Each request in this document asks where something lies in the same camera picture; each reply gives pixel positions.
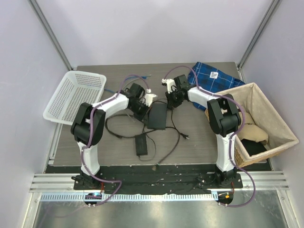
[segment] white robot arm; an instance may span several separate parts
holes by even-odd
[[[236,175],[236,169],[229,158],[229,140],[241,124],[236,105],[227,99],[204,93],[203,89],[190,85],[185,75],[178,76],[174,80],[163,79],[162,84],[167,87],[168,108],[176,108],[184,100],[208,107],[210,126],[216,134],[218,143],[217,181],[223,185],[229,183]],[[234,141],[235,135],[231,139],[231,158],[233,163],[235,163]]]
[[[115,94],[104,101],[95,104],[82,103],[80,105],[71,127],[71,133],[74,135],[81,153],[83,150],[85,165],[93,175],[99,175],[100,165],[97,157],[97,144],[103,135],[105,120],[111,115],[128,108],[133,111],[134,117],[141,121],[146,116],[156,97],[157,95],[155,94],[145,93],[145,90],[140,85],[134,83],[130,89],[121,91],[121,93]],[[92,142],[88,148],[87,145],[91,134],[90,114],[94,107],[97,108],[93,115]],[[92,180],[83,163],[81,171],[81,179]]]

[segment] brown stuffed toy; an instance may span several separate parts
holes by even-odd
[[[243,122],[242,113],[239,112],[241,122]],[[261,142],[263,145],[268,143],[268,134],[256,126],[254,120],[249,113],[245,113],[245,125],[243,129],[237,134],[240,140],[247,139],[255,142]]]

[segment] blue towel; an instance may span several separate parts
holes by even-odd
[[[226,75],[220,70],[201,62],[197,62],[192,69],[195,71],[196,75],[198,76],[199,86],[213,93],[242,86],[245,84],[241,80]],[[192,71],[188,75],[188,82],[191,85],[195,85],[195,76]],[[199,105],[198,103],[193,103],[193,104],[195,107],[199,109],[202,109],[204,111],[206,110],[205,107]]]

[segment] black power adapter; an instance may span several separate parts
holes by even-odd
[[[148,154],[147,139],[145,134],[135,136],[135,147],[137,156]]]
[[[148,117],[148,129],[165,130],[167,122],[167,104],[153,103]]]

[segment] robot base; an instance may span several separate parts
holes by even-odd
[[[93,177],[86,175],[82,171],[80,175],[72,177],[74,182],[74,190],[94,190],[100,189],[101,183],[95,180]]]
[[[225,183],[222,182],[221,184],[217,182],[216,173],[200,174],[196,179],[199,181],[198,187],[200,189],[231,189],[232,186],[235,189],[243,188],[241,175],[239,173],[236,174],[235,178]]]

